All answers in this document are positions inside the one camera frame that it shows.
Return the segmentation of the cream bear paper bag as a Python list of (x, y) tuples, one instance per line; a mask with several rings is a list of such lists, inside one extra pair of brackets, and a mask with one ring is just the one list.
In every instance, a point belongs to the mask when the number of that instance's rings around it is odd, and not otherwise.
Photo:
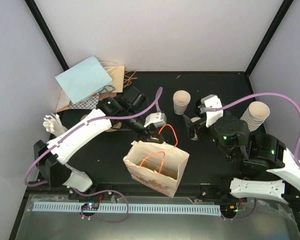
[(175, 144), (134, 141), (123, 158), (133, 180), (173, 198), (180, 185), (190, 154), (178, 148), (178, 137), (170, 124)]

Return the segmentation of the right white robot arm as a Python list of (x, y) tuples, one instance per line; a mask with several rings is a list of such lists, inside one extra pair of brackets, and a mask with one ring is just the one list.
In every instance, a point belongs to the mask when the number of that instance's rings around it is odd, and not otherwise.
[(196, 120), (185, 116), (188, 136), (210, 138), (230, 162), (238, 163), (241, 178), (225, 177), (202, 190), (207, 202), (233, 203), (257, 198), (277, 201), (300, 212), (300, 160), (273, 135), (257, 129), (270, 115), (269, 107), (253, 100), (241, 118), (222, 106), (217, 95), (196, 103)]

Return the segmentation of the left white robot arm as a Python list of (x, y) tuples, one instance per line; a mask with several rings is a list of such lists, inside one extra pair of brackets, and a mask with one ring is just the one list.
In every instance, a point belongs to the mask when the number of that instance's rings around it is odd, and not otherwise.
[(137, 88), (131, 87), (124, 94), (100, 100), (83, 120), (60, 136), (47, 143), (36, 142), (33, 146), (34, 163), (44, 177), (43, 183), (53, 188), (74, 188), (85, 199), (93, 199), (98, 192), (97, 186), (85, 172), (70, 166), (68, 161), (85, 144), (117, 123), (134, 131), (137, 141), (162, 144), (164, 138), (159, 134), (158, 124), (164, 125), (166, 117), (157, 110), (143, 118), (152, 107), (159, 106), (162, 92), (163, 88), (159, 87), (154, 101), (137, 112), (147, 98)]

